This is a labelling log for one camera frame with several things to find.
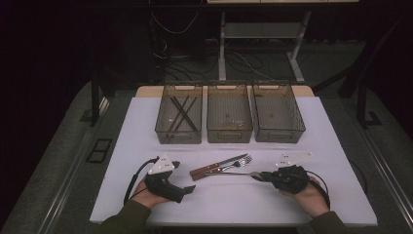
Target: white tabletop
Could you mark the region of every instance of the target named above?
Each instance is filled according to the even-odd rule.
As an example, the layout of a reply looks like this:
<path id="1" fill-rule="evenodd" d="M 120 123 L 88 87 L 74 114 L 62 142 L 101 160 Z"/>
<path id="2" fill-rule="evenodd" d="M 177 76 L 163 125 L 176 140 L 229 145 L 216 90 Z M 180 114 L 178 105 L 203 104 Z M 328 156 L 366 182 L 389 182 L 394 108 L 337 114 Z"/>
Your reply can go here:
<path id="1" fill-rule="evenodd" d="M 136 97 L 131 101 L 123 128 L 91 215 L 92 222 L 102 222 L 123 207 L 131 177 L 147 160 L 168 153 L 181 164 L 169 182 L 179 186 L 197 185 L 180 204 L 157 206 L 148 225 L 198 226 L 296 226 L 310 218 L 289 198 L 283 197 L 271 183 L 248 176 L 210 176 L 193 181 L 189 172 L 249 153 L 252 162 L 231 172 L 275 171 L 275 161 L 283 152 L 311 152 L 313 157 L 300 163 L 307 171 L 321 176 L 328 185 L 331 210 L 351 226 L 377 225 L 377 218 L 347 160 L 318 97 L 297 97 L 306 132 L 297 144 L 256 142 L 207 143 L 206 118 L 203 118 L 201 144 L 160 144 L 155 133 L 159 97 Z M 204 113 L 207 100 L 204 99 Z M 143 170 L 139 179 L 149 170 Z"/>

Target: hand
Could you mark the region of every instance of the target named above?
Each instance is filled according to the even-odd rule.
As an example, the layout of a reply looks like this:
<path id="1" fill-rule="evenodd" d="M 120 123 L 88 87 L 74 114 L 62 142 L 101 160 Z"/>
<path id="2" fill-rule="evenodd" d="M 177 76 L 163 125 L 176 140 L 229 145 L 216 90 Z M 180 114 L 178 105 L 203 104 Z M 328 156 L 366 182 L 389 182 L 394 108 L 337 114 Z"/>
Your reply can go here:
<path id="1" fill-rule="evenodd" d="M 145 184 L 145 178 L 137 185 L 136 189 L 134 190 L 131 200 L 142 204 L 143 206 L 152 209 L 158 204 L 169 202 L 168 199 L 160 197 L 151 193 Z"/>
<path id="2" fill-rule="evenodd" d="M 319 182 L 314 177 L 310 177 L 310 180 L 313 180 L 319 184 Z M 318 217 L 330 211 L 322 195 L 310 183 L 303 191 L 297 194 L 291 194 L 281 190 L 280 193 L 284 196 L 294 199 L 298 203 L 298 205 L 300 205 L 300 207 L 312 218 Z"/>

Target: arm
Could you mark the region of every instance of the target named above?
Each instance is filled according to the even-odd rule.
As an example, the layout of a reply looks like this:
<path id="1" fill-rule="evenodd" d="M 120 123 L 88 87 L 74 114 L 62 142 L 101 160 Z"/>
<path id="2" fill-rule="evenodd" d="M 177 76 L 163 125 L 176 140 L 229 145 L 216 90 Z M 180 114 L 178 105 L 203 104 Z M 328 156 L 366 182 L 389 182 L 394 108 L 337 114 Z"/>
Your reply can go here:
<path id="1" fill-rule="evenodd" d="M 121 211 L 104 220 L 95 234 L 136 234 L 144 233 L 146 219 L 151 214 L 151 209 L 158 204 L 167 202 L 146 189 L 143 181 L 134 190 L 132 197 L 127 201 Z"/>
<path id="2" fill-rule="evenodd" d="M 346 227 L 340 217 L 332 212 L 325 204 L 324 198 L 319 191 L 312 185 L 308 184 L 307 188 L 297 194 L 291 194 L 280 191 L 282 195 L 294 199 L 298 205 L 309 214 L 313 220 L 310 225 L 318 234 L 351 234 L 353 230 Z"/>

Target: clear plastic bin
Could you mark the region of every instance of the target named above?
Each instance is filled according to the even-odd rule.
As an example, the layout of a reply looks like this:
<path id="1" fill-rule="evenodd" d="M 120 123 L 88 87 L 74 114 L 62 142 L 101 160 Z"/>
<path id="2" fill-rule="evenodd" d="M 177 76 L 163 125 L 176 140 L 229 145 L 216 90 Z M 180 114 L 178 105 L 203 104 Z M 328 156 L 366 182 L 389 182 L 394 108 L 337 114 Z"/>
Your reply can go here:
<path id="1" fill-rule="evenodd" d="M 252 118 L 246 81 L 207 83 L 206 129 L 209 143 L 249 143 Z"/>
<path id="2" fill-rule="evenodd" d="M 160 144 L 202 142 L 203 83 L 166 82 L 155 127 Z"/>
<path id="3" fill-rule="evenodd" d="M 289 82 L 253 80 L 251 89 L 255 140 L 297 143 L 306 127 Z"/>

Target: floor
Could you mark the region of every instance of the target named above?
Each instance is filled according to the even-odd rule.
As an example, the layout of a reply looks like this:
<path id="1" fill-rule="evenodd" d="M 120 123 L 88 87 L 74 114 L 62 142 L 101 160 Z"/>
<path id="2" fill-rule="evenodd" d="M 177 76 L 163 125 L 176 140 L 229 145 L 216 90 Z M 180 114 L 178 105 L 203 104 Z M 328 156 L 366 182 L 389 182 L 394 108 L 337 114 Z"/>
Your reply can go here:
<path id="1" fill-rule="evenodd" d="M 165 79 L 216 80 L 217 44 L 213 40 L 207 43 L 210 56 L 202 60 L 192 60 L 182 52 L 174 52 L 166 68 Z M 297 60 L 306 80 L 304 85 L 313 87 L 346 68 L 357 58 L 363 46 L 362 42 L 303 44 Z M 250 80 L 265 76 L 294 83 L 285 56 L 285 52 L 291 48 L 289 41 L 229 41 L 226 45 L 227 79 Z M 355 231 L 374 234 L 412 233 L 413 226 L 405 218 L 411 213 L 406 212 L 399 202 L 403 200 L 400 194 L 404 194 L 406 198 L 413 197 L 413 173 L 410 170 L 413 166 L 412 139 L 371 92 L 368 93 L 367 111 L 374 112 L 382 125 L 363 129 L 355 117 L 357 97 L 353 95 L 351 98 L 339 98 L 337 90 L 340 83 L 341 81 L 336 82 L 315 95 L 321 98 L 342 147 L 378 217 L 378 226 L 355 228 Z M 100 107 L 101 117 L 94 127 L 89 122 L 90 91 L 88 84 L 74 98 L 1 233 L 92 233 L 96 229 L 97 224 L 90 223 L 89 217 L 135 91 L 118 90 L 114 97 L 104 98 Z M 101 164 L 88 163 L 85 159 L 97 139 L 112 140 L 106 159 Z M 378 166 L 383 166 L 383 162 L 387 163 L 391 176 Z M 389 183 L 393 179 L 399 187 Z M 406 199 L 404 204 L 411 204 L 411 200 Z M 159 232 L 203 233 L 202 230 L 208 233 L 240 233 L 238 229 L 223 228 L 163 228 Z M 253 229 L 254 233 L 263 234 L 291 233 L 290 231 Z M 309 226 L 302 226 L 294 232 L 313 233 L 313 230 Z"/>

